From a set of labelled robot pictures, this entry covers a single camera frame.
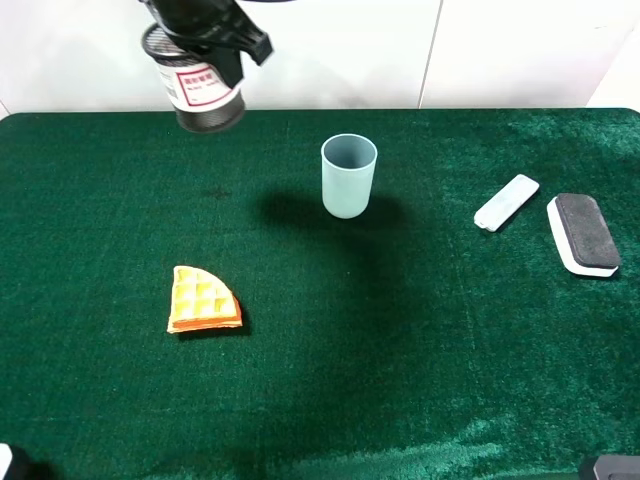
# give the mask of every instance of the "green table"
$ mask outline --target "green table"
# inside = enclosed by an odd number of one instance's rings
[[[380,151],[369,209],[320,145]],[[500,233],[475,211],[541,190]],[[577,278],[546,204],[598,199],[621,252]],[[626,110],[172,113],[0,123],[0,439],[65,479],[467,479],[640,453],[640,117]],[[172,268],[246,326],[165,332]]]

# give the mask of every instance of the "plastic cup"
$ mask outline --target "plastic cup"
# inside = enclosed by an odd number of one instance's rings
[[[371,196],[378,149],[368,138],[342,133],[322,145],[322,203],[338,218],[365,211]]]

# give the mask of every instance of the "white wall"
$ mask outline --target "white wall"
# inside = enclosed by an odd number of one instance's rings
[[[409,107],[439,0],[242,2],[276,53],[246,64],[252,108]],[[10,112],[170,109],[140,48],[137,0],[0,0],[0,99]]]
[[[424,85],[440,0],[241,5],[276,50],[262,68],[245,58],[249,108],[640,104],[638,0],[443,0]],[[0,0],[0,100],[169,110],[140,48],[151,22],[137,0]]]
[[[638,0],[445,0],[422,106],[584,106],[639,18]]]
[[[589,101],[590,107],[627,107],[640,112],[640,22]]]

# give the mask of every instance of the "waffle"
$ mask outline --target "waffle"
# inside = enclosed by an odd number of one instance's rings
[[[240,305],[218,277],[199,268],[177,266],[173,269],[167,332],[241,326]]]

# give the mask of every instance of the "label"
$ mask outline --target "label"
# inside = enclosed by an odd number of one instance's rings
[[[240,84],[229,88],[207,63],[188,67],[158,65],[160,76],[173,105],[185,112],[208,112],[233,100]]]

